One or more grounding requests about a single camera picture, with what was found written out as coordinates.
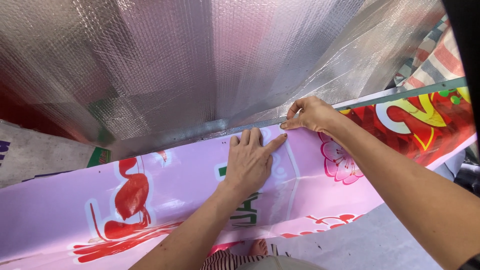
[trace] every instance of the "finger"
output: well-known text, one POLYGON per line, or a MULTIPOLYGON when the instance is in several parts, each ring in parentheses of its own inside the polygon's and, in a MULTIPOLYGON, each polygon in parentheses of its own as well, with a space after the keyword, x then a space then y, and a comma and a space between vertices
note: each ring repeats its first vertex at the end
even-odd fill
POLYGON ((295 114, 297 114, 297 112, 298 112, 301 108, 303 108, 304 103, 305 103, 305 98, 297 99, 297 100, 292 104, 292 106, 290 107, 290 109, 288 110, 288 112, 287 112, 287 119, 292 119, 293 116, 295 116, 295 114))
POLYGON ((240 140, 237 136, 232 136, 230 138, 230 147, 234 147, 234 146, 239 145, 239 142, 240 142, 240 140))
POLYGON ((254 127, 250 130, 250 144, 260 145, 260 136, 262 136, 262 132, 258 127, 254 127))
POLYGON ((250 130, 244 129, 243 132, 241 133, 240 145, 248 145, 249 141, 250 141, 250 130))
POLYGON ((273 153, 275 150, 277 150, 280 145, 282 145, 285 141, 287 140, 287 134, 283 133, 280 134, 277 138, 273 139, 270 141, 264 148, 266 154, 270 155, 273 153))
POLYGON ((280 125, 280 128, 289 130, 289 129, 296 129, 296 128, 299 128, 301 126, 303 126, 303 124, 300 120, 300 117, 297 117, 297 118, 292 118, 290 120, 286 120, 285 122, 283 122, 280 125))
POLYGON ((272 155, 268 156, 267 159, 267 175, 270 176, 270 173, 272 172, 272 164, 273 164, 273 157, 272 155))

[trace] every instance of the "reflective insulation foil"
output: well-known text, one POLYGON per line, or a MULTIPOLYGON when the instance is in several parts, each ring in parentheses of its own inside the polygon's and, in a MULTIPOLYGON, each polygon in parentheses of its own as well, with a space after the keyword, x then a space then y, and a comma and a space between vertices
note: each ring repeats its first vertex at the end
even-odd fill
POLYGON ((3 0, 1 79, 115 160, 304 96, 381 91, 443 14, 439 0, 3 0))

